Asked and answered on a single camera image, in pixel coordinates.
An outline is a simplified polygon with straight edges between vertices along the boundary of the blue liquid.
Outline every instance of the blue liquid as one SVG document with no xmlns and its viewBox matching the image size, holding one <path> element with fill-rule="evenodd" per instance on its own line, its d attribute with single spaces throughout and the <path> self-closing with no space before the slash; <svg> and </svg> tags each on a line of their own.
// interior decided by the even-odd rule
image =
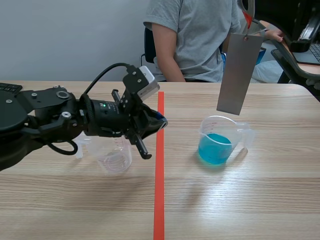
<svg viewBox="0 0 320 240">
<path fill-rule="evenodd" d="M 210 164 L 218 165 L 225 163 L 233 151 L 230 140 L 216 133 L 211 133 L 207 136 L 222 144 L 211 141 L 208 137 L 203 136 L 199 143 L 199 155 Z"/>
</svg>

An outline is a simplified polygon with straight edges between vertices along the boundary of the plastic measuring cup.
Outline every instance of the plastic measuring cup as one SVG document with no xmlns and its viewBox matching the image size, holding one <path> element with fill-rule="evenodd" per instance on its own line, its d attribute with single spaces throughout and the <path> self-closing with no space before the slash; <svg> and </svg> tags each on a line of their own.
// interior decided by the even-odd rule
<svg viewBox="0 0 320 240">
<path fill-rule="evenodd" d="M 249 124 L 237 123 L 223 116 L 205 118 L 199 133 L 199 155 L 206 162 L 215 165 L 225 163 L 241 141 L 245 148 L 250 148 L 256 135 Z"/>
<path fill-rule="evenodd" d="M 131 144 L 124 136 L 118 138 L 86 136 L 81 133 L 75 140 L 78 145 L 76 157 L 83 157 L 82 145 L 93 156 L 99 165 L 111 174 L 122 173 L 132 163 Z"/>
</svg>

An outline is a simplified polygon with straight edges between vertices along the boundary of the black chair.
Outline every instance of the black chair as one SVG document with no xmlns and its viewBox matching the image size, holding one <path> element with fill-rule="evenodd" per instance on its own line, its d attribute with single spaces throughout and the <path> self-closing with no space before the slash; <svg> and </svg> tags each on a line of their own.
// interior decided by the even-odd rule
<svg viewBox="0 0 320 240">
<path fill-rule="evenodd" d="M 220 53 L 224 55 L 226 58 L 226 54 L 222 52 L 223 49 L 223 43 L 219 46 Z M 151 30 L 148 28 L 145 28 L 144 30 L 144 54 L 140 57 L 140 64 L 142 66 L 142 58 L 145 57 L 145 60 L 150 63 L 154 64 L 154 59 L 157 56 L 156 54 L 156 47 L 155 47 L 155 40 L 154 35 Z"/>
</svg>

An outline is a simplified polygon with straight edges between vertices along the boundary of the table surface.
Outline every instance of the table surface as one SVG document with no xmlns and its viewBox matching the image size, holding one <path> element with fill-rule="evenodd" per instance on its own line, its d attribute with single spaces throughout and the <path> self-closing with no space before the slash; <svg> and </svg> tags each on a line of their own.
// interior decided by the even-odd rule
<svg viewBox="0 0 320 240">
<path fill-rule="evenodd" d="M 77 97 L 88 82 L 14 81 L 25 90 L 64 85 Z M 251 84 L 240 116 L 216 111 L 220 84 L 161 83 L 165 94 L 166 240 L 319 240 L 320 104 L 299 85 Z M 110 100 L 121 82 L 100 82 Z M 146 103 L 157 109 L 157 95 Z M 202 119 L 221 115 L 256 131 L 224 167 L 197 156 Z M 2 240 L 152 240 L 156 135 L 143 160 L 105 175 L 83 159 L 43 147 L 0 173 Z"/>
<path fill-rule="evenodd" d="M 266 21 L 260 21 L 266 28 L 270 26 L 269 22 Z M 293 56 L 292 52 L 289 51 L 288 45 L 285 41 L 282 42 L 282 45 L 287 49 L 287 51 L 290 53 L 291 56 Z M 301 68 L 306 73 L 310 74 L 316 74 L 320 75 L 320 65 L 313 65 L 313 64 L 304 64 L 304 63 L 298 63 L 297 65 L 299 68 Z"/>
</svg>

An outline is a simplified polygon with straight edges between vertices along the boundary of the keyboard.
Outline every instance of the keyboard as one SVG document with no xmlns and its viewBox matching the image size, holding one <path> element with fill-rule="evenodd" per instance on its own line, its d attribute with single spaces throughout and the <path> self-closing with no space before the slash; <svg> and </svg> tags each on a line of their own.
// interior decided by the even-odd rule
<svg viewBox="0 0 320 240">
<path fill-rule="evenodd" d="M 22 89 L 21 85 L 0 82 L 0 92 L 5 91 L 5 92 L 17 94 L 20 92 L 21 89 Z"/>
<path fill-rule="evenodd" d="M 312 44 L 310 47 L 310 51 L 320 63 L 320 44 Z"/>
</svg>

